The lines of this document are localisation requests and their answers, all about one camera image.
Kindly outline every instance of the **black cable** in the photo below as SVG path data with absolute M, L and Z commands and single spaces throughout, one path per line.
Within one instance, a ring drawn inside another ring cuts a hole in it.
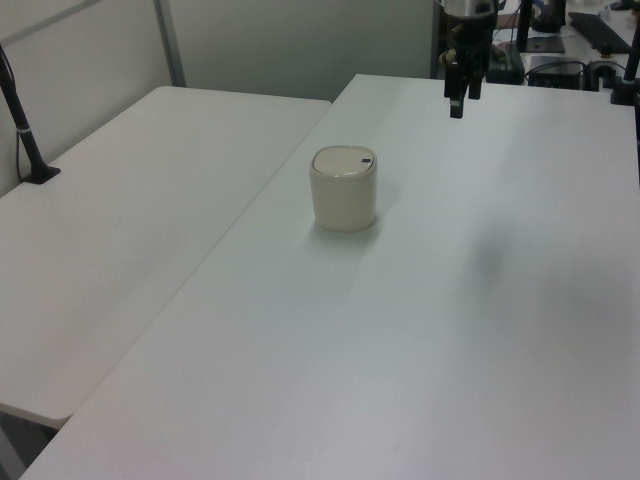
M 620 65 L 619 63 L 617 63 L 617 62 L 613 62 L 613 61 L 611 61 L 611 60 L 595 60 L 595 61 L 593 61 L 593 62 L 589 63 L 589 65 L 591 65 L 591 66 L 595 66 L 596 68 L 597 68 L 598 66 L 600 66 L 600 65 L 603 65 L 603 64 L 604 64 L 604 65 L 615 65 L 616 67 L 620 67 L 620 68 L 622 69 L 622 71 L 623 71 L 623 72 L 626 72 L 626 71 L 627 71 L 627 68 L 626 68 L 626 67 L 623 67 L 623 66 L 622 66 L 622 65 Z
M 2 45 L 0 45 L 0 57 L 2 57 L 2 63 L 4 63 L 6 69 L 9 71 L 9 76 L 11 77 L 11 83 L 13 86 L 16 86 L 16 77 L 13 76 L 13 69 L 11 68 L 11 63 L 9 63 L 9 59 L 7 58 L 7 54 L 4 53 L 4 49 Z
M 527 78 L 531 73 L 536 73 L 541 70 L 546 70 L 547 68 L 560 67 L 562 65 L 581 65 L 582 70 L 580 71 L 580 73 L 582 73 L 584 69 L 587 68 L 587 65 L 579 60 L 564 60 L 564 61 L 546 63 L 544 65 L 540 65 L 535 68 L 532 68 L 531 70 L 529 70 L 524 74 L 524 77 Z
M 505 28 L 507 28 L 509 26 L 509 24 L 511 24 L 511 41 L 513 42 L 513 28 L 516 25 L 516 14 L 520 11 L 520 6 L 522 4 L 518 5 L 518 8 L 516 8 L 515 12 L 513 12 L 511 14 L 511 16 L 509 17 L 509 19 L 507 20 L 507 22 L 505 23 L 505 25 L 503 27 L 500 28 L 496 28 L 496 33 L 493 35 L 493 38 L 491 39 L 491 43 L 493 43 L 493 41 L 496 39 L 496 37 L 498 36 L 498 33 L 501 30 L 504 30 Z
M 16 172 L 18 173 L 18 181 L 22 183 L 22 175 L 20 175 L 20 134 L 18 132 L 16 132 Z

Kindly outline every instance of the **black stand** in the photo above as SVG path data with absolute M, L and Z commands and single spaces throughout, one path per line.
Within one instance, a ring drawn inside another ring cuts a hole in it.
M 638 61 L 640 61 L 640 23 L 636 24 L 636 31 L 633 34 L 631 52 L 629 52 L 629 60 L 627 60 L 624 77 L 616 77 L 613 92 L 611 92 L 612 104 L 636 105 L 636 99 L 638 97 L 638 85 L 636 83 Z
M 565 1 L 562 0 L 562 24 L 564 25 Z M 533 2 L 522 0 L 520 2 L 520 16 L 518 19 L 518 34 L 516 36 L 516 47 L 521 53 L 564 53 L 564 43 L 560 37 L 536 38 L 535 41 L 527 42 L 529 37 L 529 25 L 531 24 L 531 14 Z
M 16 129 L 24 145 L 24 149 L 29 156 L 31 162 L 31 174 L 22 179 L 24 182 L 35 183 L 42 185 L 50 178 L 55 177 L 60 173 L 59 168 L 50 167 L 42 160 L 40 150 L 31 132 L 31 127 L 27 121 L 27 117 L 24 114 L 20 99 L 18 98 L 18 92 L 16 91 L 16 84 L 11 73 L 11 69 L 8 64 L 7 57 L 0 45 L 0 87 L 2 93 L 7 101 L 11 116 L 16 124 Z

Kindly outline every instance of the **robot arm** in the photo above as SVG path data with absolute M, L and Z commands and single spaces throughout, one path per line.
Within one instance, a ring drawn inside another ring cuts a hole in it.
M 491 37 L 498 18 L 497 0 L 441 0 L 447 15 L 447 44 L 454 53 L 446 62 L 444 96 L 451 118 L 462 118 L 464 97 L 480 98 L 489 65 Z

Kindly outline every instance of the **small cup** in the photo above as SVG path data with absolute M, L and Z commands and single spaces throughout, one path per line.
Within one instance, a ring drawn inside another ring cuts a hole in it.
M 378 160 L 368 148 L 334 146 L 313 157 L 309 174 L 316 222 L 337 232 L 368 228 L 375 217 Z

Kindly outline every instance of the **white table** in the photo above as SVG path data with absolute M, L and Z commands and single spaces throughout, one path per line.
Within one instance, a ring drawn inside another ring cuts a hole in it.
M 633 110 L 442 91 L 356 77 L 24 480 L 640 478 Z M 332 144 L 365 232 L 314 226 Z
M 328 106 L 160 88 L 0 199 L 0 411 L 59 428 Z
M 519 4 L 519 0 L 508 0 L 507 6 L 505 7 L 505 11 L 513 12 L 517 8 Z M 588 63 L 588 62 L 596 62 L 596 61 L 610 61 L 616 62 L 622 65 L 623 67 L 627 66 L 627 60 L 629 58 L 628 55 L 625 54 L 614 54 L 611 55 L 610 58 L 602 58 L 600 52 L 591 48 L 591 43 L 582 36 L 577 30 L 575 30 L 571 26 L 571 19 L 569 18 L 569 12 L 581 12 L 581 13 L 589 13 L 593 15 L 597 15 L 598 11 L 604 8 L 605 4 L 613 3 L 611 0 L 606 0 L 600 2 L 598 0 L 587 0 L 587 1 L 570 1 L 567 2 L 567 16 L 566 16 L 566 28 L 573 32 L 572 36 L 563 37 L 562 42 L 564 43 L 565 52 L 564 53 L 524 53 L 521 54 L 522 62 L 524 64 L 525 71 L 528 71 L 531 66 L 531 58 L 537 55 L 551 56 L 551 57 L 572 57 L 577 58 L 578 60 Z M 631 16 L 628 10 L 626 11 L 611 11 L 610 19 L 606 21 L 606 23 L 618 34 L 620 37 L 631 45 L 633 40 L 633 34 L 635 32 L 635 22 L 633 17 Z M 529 28 L 529 34 L 531 35 L 533 30 Z M 533 43 L 535 39 L 529 39 L 530 43 Z M 616 68 L 616 73 L 618 75 L 622 75 L 623 71 L 620 68 Z

